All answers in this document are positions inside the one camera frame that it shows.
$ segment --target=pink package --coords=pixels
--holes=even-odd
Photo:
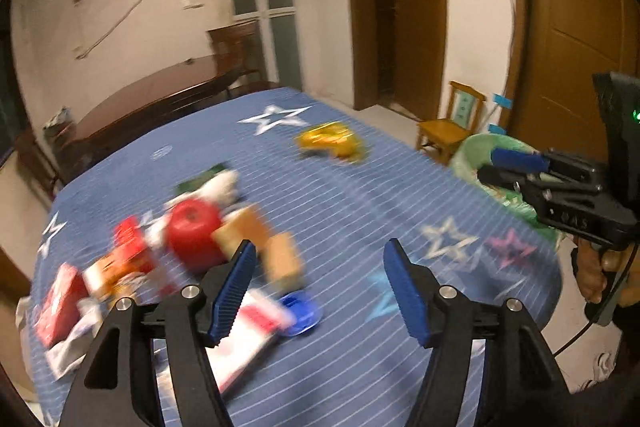
[[[224,393],[274,335],[295,323],[295,317],[260,290],[249,290],[228,337],[207,356],[220,393]]]
[[[36,332],[46,349],[66,339],[69,331],[80,319],[76,304],[80,299],[88,296],[89,293],[78,269],[63,263],[58,269],[56,279],[49,289],[35,325]]]

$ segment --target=green trash bin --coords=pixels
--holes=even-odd
[[[474,134],[462,142],[449,167],[458,178],[482,188],[492,198],[500,201],[508,211],[527,221],[540,235],[556,245],[560,239],[559,231],[539,223],[536,211],[529,203],[522,201],[521,194],[505,188],[486,187],[478,181],[478,169],[486,163],[491,163],[491,151],[496,147],[521,152],[536,151],[530,145],[511,136]]]

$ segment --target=black cable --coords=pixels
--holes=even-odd
[[[618,288],[620,287],[620,285],[625,282],[626,276],[629,273],[629,270],[631,270],[631,265],[633,264],[634,259],[636,258],[636,253],[638,253],[638,243],[635,244],[634,249],[631,252],[631,256],[629,256],[629,260],[626,262],[625,268],[622,270],[622,274],[620,275],[620,277],[618,278],[618,280],[616,281],[616,283],[613,285],[613,287],[611,288],[611,291],[609,292],[609,295],[607,295],[607,297],[604,299],[604,301],[601,302],[600,307],[598,308],[598,310],[593,314],[593,317],[590,318],[589,322],[587,323],[587,325],[585,327],[583,327],[580,331],[578,331],[574,337],[567,342],[566,344],[564,344],[564,346],[562,346],[560,349],[558,349],[555,353],[554,353],[554,357],[557,357],[560,353],[562,353],[567,347],[570,347],[576,340],[578,340],[581,336],[583,336],[586,331],[591,328],[591,326],[596,323],[598,321],[598,319],[600,318],[600,315],[602,315],[602,312],[604,311],[604,308],[607,306],[607,304],[609,304],[609,301],[613,298],[613,296],[616,294],[616,292],[618,291]]]

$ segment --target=blue tablecloth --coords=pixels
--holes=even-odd
[[[277,114],[272,105],[306,109]],[[273,114],[239,122],[267,113]],[[368,158],[357,165],[302,158],[293,142],[303,130],[291,124],[296,119],[345,121],[367,143]],[[279,120],[285,121],[268,125]],[[240,172],[241,193],[258,203],[271,226],[294,234],[308,292],[324,314],[311,334],[281,341],[229,399],[236,427],[404,425],[430,351],[408,336],[386,280],[382,251],[391,237],[441,283],[471,299],[517,297],[540,327],[555,308],[561,289],[556,252],[526,223],[406,145],[286,88],[158,128],[65,187],[43,234],[34,305],[44,301],[61,263],[87,268],[111,249],[120,220],[149,211],[159,216],[178,182],[222,161]],[[166,259],[174,280],[186,283],[182,268]],[[270,292],[260,274],[252,284]],[[33,331],[35,318],[31,313],[34,381],[44,412],[56,421],[72,376],[54,381]],[[461,426],[474,421],[482,342],[474,354]],[[166,397],[162,404],[167,425],[178,426]]]

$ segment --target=dark wooden table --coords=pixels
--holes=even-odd
[[[123,87],[100,102],[75,126],[62,131],[56,157],[73,179],[143,134],[209,105],[247,92],[276,87],[254,82],[229,89],[241,68],[220,73],[212,55],[181,62]]]

